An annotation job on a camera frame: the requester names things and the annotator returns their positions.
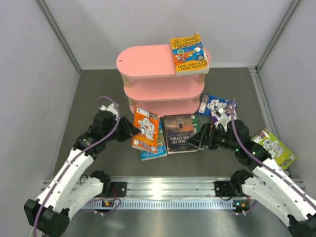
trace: metal floor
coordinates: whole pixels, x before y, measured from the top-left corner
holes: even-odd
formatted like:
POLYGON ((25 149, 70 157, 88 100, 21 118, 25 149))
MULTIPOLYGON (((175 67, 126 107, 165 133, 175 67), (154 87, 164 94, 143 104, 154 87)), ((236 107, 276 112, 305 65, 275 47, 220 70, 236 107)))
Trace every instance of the metal floor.
MULTIPOLYGON (((264 120, 248 68, 210 69, 205 78, 205 93, 225 99, 236 97, 237 115, 256 135, 264 128, 264 120)), ((60 148, 55 174, 65 162, 76 138, 87 131, 98 111, 97 98, 107 95, 119 103, 122 114, 133 122, 133 114, 123 90, 123 82, 117 70, 82 71, 64 138, 60 148)), ((198 116, 200 126, 207 118, 198 116)), ((130 141, 112 141, 106 150, 87 169, 104 170, 111 176, 231 176, 243 168, 234 153, 218 149, 196 153, 173 154, 153 160, 141 161, 139 150, 130 141)))

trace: perforated metal strip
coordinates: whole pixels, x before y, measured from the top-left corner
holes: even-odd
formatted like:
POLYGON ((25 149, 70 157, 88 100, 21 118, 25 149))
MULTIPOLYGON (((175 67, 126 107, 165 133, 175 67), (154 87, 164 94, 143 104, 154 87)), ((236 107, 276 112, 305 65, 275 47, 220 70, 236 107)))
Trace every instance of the perforated metal strip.
MULTIPOLYGON (((103 209, 110 210, 113 207, 103 207, 102 201, 88 203, 82 209, 103 209)), ((118 207, 120 210, 208 210, 208 209, 235 209, 233 201, 222 200, 168 200, 168 201, 151 201, 151 200, 122 200, 118 207)))

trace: yellow book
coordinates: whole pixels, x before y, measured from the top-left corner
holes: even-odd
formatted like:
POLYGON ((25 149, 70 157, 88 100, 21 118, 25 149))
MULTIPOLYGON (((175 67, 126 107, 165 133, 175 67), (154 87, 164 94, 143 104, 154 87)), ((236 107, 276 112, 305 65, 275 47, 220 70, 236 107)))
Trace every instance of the yellow book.
POLYGON ((171 39, 170 44, 177 76, 208 73, 209 63, 199 33, 171 39))

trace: shelf tier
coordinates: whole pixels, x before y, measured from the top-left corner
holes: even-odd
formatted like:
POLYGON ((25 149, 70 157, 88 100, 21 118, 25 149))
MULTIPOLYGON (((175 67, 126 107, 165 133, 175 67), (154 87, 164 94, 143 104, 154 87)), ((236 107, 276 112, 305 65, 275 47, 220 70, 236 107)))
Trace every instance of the shelf tier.
MULTIPOLYGON (((211 55, 205 50, 207 60, 211 55)), ((176 75, 169 44, 134 46, 124 50, 117 58, 118 71, 131 78, 161 78, 176 75)))
POLYGON ((199 75, 169 78, 130 79, 131 87, 124 87, 125 94, 134 101, 164 101, 193 99, 201 95, 204 82, 199 75))
MULTIPOLYGON (((160 115, 182 115, 194 114, 199 107, 199 101, 190 100, 173 100, 173 101, 152 101, 152 102, 136 102, 137 107, 147 110, 151 113, 160 115)), ((130 110, 134 113, 135 106, 130 105, 130 110)))

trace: white wall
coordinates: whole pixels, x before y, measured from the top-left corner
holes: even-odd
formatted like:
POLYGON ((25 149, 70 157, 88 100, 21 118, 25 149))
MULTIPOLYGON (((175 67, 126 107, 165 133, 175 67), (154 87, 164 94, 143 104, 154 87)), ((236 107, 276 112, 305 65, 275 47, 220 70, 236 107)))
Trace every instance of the white wall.
POLYGON ((45 0, 82 69, 115 69, 128 47, 195 32, 212 67, 256 66, 292 1, 45 0))
POLYGON ((24 237, 23 205, 52 175, 78 74, 35 0, 3 0, 0 31, 0 232, 24 237))
POLYGON ((316 198, 316 1, 304 0, 294 12, 261 69, 284 143, 298 155, 293 164, 316 198))

